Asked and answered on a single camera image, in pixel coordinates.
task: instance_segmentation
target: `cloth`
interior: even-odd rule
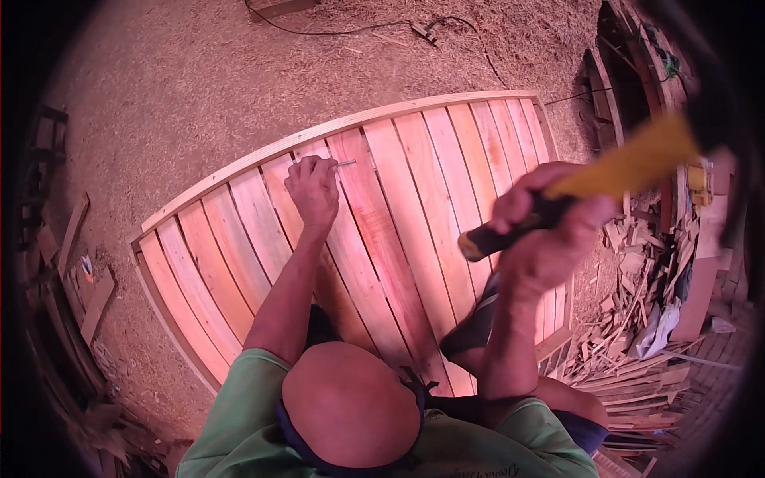
[[[276,404],[289,369],[265,350],[237,357],[176,477],[319,476],[285,444],[277,425]],[[427,410],[413,455],[417,466],[390,476],[597,476],[591,458],[536,398],[522,400],[496,430]]]
[[[457,420],[481,424],[483,402],[476,395],[467,397],[425,397],[426,408],[437,408]],[[592,454],[608,436],[608,429],[568,411],[553,410],[568,435],[580,448]]]

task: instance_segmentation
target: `workshop floor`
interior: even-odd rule
[[[508,87],[536,89],[549,102],[575,91],[599,7],[597,0],[324,0],[274,22],[337,31],[458,15],[475,23]],[[45,102],[65,109],[70,122],[67,164],[46,214],[60,241],[77,198],[90,196],[76,252],[90,255],[96,279],[110,265],[118,283],[94,355],[116,399],[163,440],[195,438],[213,397],[143,295],[124,241],[134,226],[202,177],[308,126],[404,99],[503,88],[463,25],[435,27],[439,49],[405,25],[375,32],[407,47],[368,31],[299,36],[253,24],[240,0],[105,0],[51,78]],[[580,103],[547,107],[564,161],[592,156]],[[579,271],[575,317],[597,307],[602,284],[613,282],[590,282],[613,260],[608,253],[597,246]],[[87,303],[92,286],[80,284]]]

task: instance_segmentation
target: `dark shorts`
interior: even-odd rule
[[[425,408],[437,408],[457,420],[483,426],[483,403],[476,396],[425,397]],[[608,430],[592,420],[567,411],[552,410],[571,439],[588,454],[592,454],[608,436]]]

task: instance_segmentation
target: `wooden frame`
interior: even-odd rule
[[[144,288],[145,293],[152,305],[152,308],[157,314],[163,328],[171,337],[174,345],[179,350],[189,366],[192,368],[197,377],[201,380],[201,382],[215,395],[217,390],[220,389],[221,385],[220,377],[218,379],[216,378],[216,376],[221,375],[220,371],[218,373],[214,373],[216,372],[215,369],[207,368],[205,362],[200,358],[200,355],[198,355],[195,349],[191,346],[189,340],[186,339],[183,332],[181,331],[179,324],[176,323],[176,320],[173,318],[173,315],[171,314],[168,305],[164,302],[163,297],[159,293],[158,286],[155,283],[151,272],[149,271],[148,265],[146,264],[147,258],[144,257],[141,247],[142,240],[146,240],[147,237],[155,235],[155,231],[158,228],[167,229],[166,225],[168,224],[168,219],[175,221],[176,219],[174,219],[174,217],[179,212],[186,210],[189,206],[194,205],[198,201],[205,203],[206,200],[209,200],[210,194],[212,192],[220,187],[226,187],[226,184],[231,180],[237,181],[235,178],[241,177],[243,174],[246,174],[249,171],[257,171],[258,166],[262,166],[263,176],[266,182],[268,182],[270,176],[269,172],[266,170],[266,163],[269,163],[269,161],[272,160],[284,162],[283,160],[285,158],[289,159],[291,151],[309,151],[317,144],[317,141],[320,141],[323,147],[325,138],[336,137],[334,141],[337,141],[337,138],[339,138],[338,135],[341,133],[349,132],[349,134],[351,134],[352,130],[358,129],[359,127],[363,126],[364,128],[367,128],[370,127],[372,123],[379,124],[380,122],[389,121],[393,118],[401,118],[402,116],[413,112],[424,112],[424,110],[431,110],[431,112],[433,112],[433,110],[438,108],[460,105],[468,106],[474,105],[476,102],[485,102],[483,104],[488,105],[488,102],[495,100],[502,100],[503,103],[505,103],[505,100],[513,99],[516,101],[519,100],[520,104],[522,105],[522,109],[518,109],[516,114],[523,112],[527,118],[531,118],[530,115],[535,115],[535,117],[539,120],[538,128],[536,125],[532,127],[532,125],[529,123],[529,127],[532,129],[532,131],[528,133],[532,137],[527,138],[527,141],[533,141],[533,145],[537,148],[539,148],[540,142],[545,146],[544,151],[542,151],[542,153],[539,155],[539,163],[546,162],[547,160],[557,161],[558,151],[555,145],[555,141],[552,137],[552,131],[548,124],[547,116],[545,115],[544,105],[541,103],[535,92],[490,91],[454,93],[442,96],[433,96],[429,98],[400,102],[394,105],[381,106],[363,112],[354,113],[352,115],[344,116],[343,118],[335,119],[321,125],[316,125],[314,127],[305,129],[302,132],[289,135],[288,137],[271,143],[270,145],[266,145],[257,151],[254,151],[253,153],[240,158],[232,164],[219,169],[208,177],[205,177],[199,183],[195,184],[188,190],[175,197],[158,212],[152,214],[140,226],[137,226],[132,231],[130,236],[126,238],[126,242],[131,246],[131,250],[133,252],[131,257],[132,261],[136,265],[135,270],[138,274],[138,279],[141,282],[142,287]],[[331,141],[330,148],[333,146],[335,146],[335,143]],[[276,164],[278,161],[269,163],[269,170],[270,166],[272,164]],[[452,182],[452,180],[453,178],[447,178],[447,181],[449,182],[447,186],[452,187],[455,184]],[[272,184],[271,188],[278,186],[281,181],[277,181],[277,183]],[[471,213],[473,216],[475,216],[472,218],[472,220],[483,220],[483,218],[479,218],[477,216],[477,211],[473,211]],[[285,227],[287,239],[290,241],[295,239],[295,237],[291,236],[294,236],[295,233],[299,234],[299,228],[298,230],[292,231],[294,228],[288,227],[288,224],[284,224],[283,226]],[[483,271],[482,275],[486,275],[488,273],[488,267],[485,269],[486,271]],[[562,324],[560,324],[560,320],[556,318],[556,327],[570,327],[572,296],[571,287],[571,282],[569,282],[565,286],[561,286],[557,292],[553,291],[550,294],[549,300],[552,301],[551,304],[555,305],[561,302],[565,304],[565,313],[563,314],[564,317],[562,318]],[[474,292],[477,294],[479,291],[473,291],[471,289],[470,296],[473,296]],[[374,345],[371,343],[370,348],[374,349]]]

